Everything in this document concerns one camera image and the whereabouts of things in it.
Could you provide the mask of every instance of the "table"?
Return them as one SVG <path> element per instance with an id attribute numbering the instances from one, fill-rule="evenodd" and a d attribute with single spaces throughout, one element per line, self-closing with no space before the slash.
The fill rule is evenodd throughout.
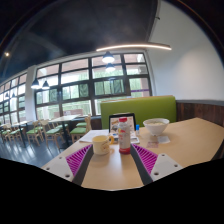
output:
<path id="1" fill-rule="evenodd" d="M 19 131 L 20 131 L 20 134 L 22 136 L 22 140 L 23 140 L 24 147 L 26 147 L 26 144 L 25 144 L 24 137 L 23 137 L 23 133 L 22 133 L 22 130 L 21 130 L 21 125 L 25 124 L 28 127 L 27 124 L 30 123 L 30 122 L 32 122 L 32 121 L 21 121 L 20 123 L 13 124 L 13 126 L 19 126 Z"/>
<path id="2" fill-rule="evenodd" d="M 65 141 L 66 141 L 66 144 L 67 146 L 69 146 L 69 143 L 68 143 L 68 138 L 67 138 L 67 135 L 66 135 L 66 129 L 65 129 L 65 121 L 71 121 L 73 119 L 75 119 L 76 117 L 79 117 L 80 114 L 75 114 L 75 115 L 67 115 L 67 116 L 62 116 L 62 117 L 59 117 L 59 118 L 56 118 L 54 120 L 50 120 L 49 123 L 52 123 L 52 122 L 62 122 L 62 127 L 63 127 L 63 131 L 64 131 L 64 135 L 65 135 Z"/>
<path id="3" fill-rule="evenodd" d="M 162 133 L 168 136 L 169 143 L 159 144 L 158 148 L 149 150 L 156 153 L 166 153 L 183 168 L 190 165 L 210 161 L 224 139 L 224 128 L 200 118 L 171 123 Z M 155 137 L 146 128 L 140 128 L 140 146 L 146 148 L 147 142 Z M 53 160 L 45 164 L 46 170 L 60 157 L 66 157 L 80 148 L 89 145 L 77 141 Z M 118 145 L 111 145 L 109 154 L 98 156 L 93 154 L 81 183 L 84 188 L 119 190 L 144 186 L 132 155 L 122 155 Z"/>

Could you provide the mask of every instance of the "green bench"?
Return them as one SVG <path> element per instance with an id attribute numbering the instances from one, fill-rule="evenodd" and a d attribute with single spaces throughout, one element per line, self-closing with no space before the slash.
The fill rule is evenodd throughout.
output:
<path id="1" fill-rule="evenodd" d="M 100 104 L 102 129 L 109 129 L 109 115 L 134 113 L 136 124 L 144 127 L 143 121 L 151 118 L 166 118 L 176 122 L 176 99 L 174 96 L 151 96 L 103 101 Z"/>

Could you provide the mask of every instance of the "mug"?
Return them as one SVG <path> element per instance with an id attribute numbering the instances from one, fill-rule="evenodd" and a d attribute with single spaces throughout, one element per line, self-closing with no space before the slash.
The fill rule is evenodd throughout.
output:
<path id="1" fill-rule="evenodd" d="M 113 136 L 98 135 L 92 138 L 93 152 L 98 155 L 107 154 L 110 151 L 111 144 L 114 143 Z"/>

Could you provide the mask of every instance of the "bowl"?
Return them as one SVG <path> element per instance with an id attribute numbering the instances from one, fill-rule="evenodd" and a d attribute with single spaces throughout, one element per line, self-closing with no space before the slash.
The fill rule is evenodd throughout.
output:
<path id="1" fill-rule="evenodd" d="M 143 121 L 144 126 L 154 136 L 161 135 L 170 121 L 165 118 L 153 118 Z"/>

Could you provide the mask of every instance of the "ceiling light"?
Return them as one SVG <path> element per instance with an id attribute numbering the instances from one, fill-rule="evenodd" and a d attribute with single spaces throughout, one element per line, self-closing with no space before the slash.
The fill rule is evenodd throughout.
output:
<path id="1" fill-rule="evenodd" d="M 148 44 L 127 44 L 127 45 L 110 46 L 110 47 L 96 49 L 96 51 L 105 51 L 105 50 L 116 49 L 116 48 L 136 48 L 136 47 L 172 50 L 172 48 L 166 44 L 148 43 Z"/>
<path id="2" fill-rule="evenodd" d="M 107 66 L 106 66 L 106 71 L 107 72 L 112 72 L 114 70 L 115 70 L 115 67 L 111 63 L 108 63 Z"/>
<path id="3" fill-rule="evenodd" d="M 114 56 L 109 51 L 107 51 L 106 54 L 103 56 L 102 61 L 104 63 L 111 63 L 114 61 Z"/>
<path id="4" fill-rule="evenodd" d="M 50 89 L 47 80 L 44 82 L 42 89 Z"/>
<path id="5" fill-rule="evenodd" d="M 39 85 L 39 82 L 38 82 L 37 78 L 33 81 L 32 85 L 31 85 L 31 88 L 32 89 L 39 89 L 40 88 L 40 85 Z"/>

